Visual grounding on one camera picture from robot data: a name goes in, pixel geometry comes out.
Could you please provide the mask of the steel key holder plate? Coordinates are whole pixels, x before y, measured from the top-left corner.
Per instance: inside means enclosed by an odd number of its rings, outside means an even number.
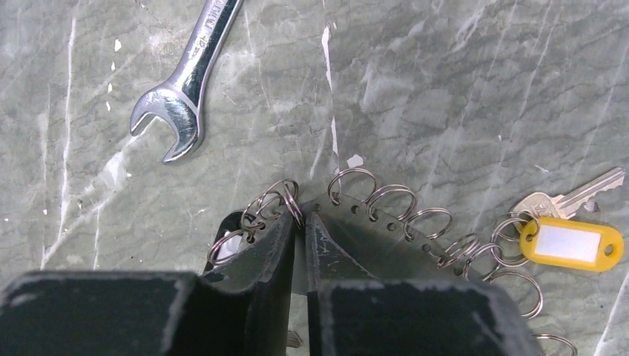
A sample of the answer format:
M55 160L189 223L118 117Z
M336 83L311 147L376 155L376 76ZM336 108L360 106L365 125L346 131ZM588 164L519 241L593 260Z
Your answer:
M439 277L460 277L495 286L493 281L498 277L498 272L481 276L470 267L481 251L475 235L462 237L458 241L459 249L446 250L439 245L436 235L426 236L411 228L411 222L418 215L415 200L398 216L375 208L375 202L381 197L407 191L405 185L375 186L367 197L358 200L328 190L316 199L298 203L298 184L292 179L282 179L256 196L243 209L240 219L242 228L234 232L244 233L238 251L224 260L217 260L214 253L224 240L217 242L208 253L203 274L253 245L282 214L288 214L296 225L292 281L298 279L304 283L303 293L307 297L306 220L310 214L316 213L341 249L372 277L380 280L417 279L423 270L432 269Z

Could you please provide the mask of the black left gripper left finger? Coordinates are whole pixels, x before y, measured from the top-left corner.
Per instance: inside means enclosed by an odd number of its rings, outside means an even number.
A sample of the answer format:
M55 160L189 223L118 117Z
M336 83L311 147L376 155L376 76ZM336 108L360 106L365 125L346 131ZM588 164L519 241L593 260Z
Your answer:
M294 262L288 214L204 275L39 271L1 293L3 355L284 355Z

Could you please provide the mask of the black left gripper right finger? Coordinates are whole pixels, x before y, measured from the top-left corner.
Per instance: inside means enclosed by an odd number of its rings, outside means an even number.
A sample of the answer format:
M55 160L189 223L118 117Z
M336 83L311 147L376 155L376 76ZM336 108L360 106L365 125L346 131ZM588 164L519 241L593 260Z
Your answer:
M539 355L506 291L439 277L380 280L307 217L309 351L312 355Z

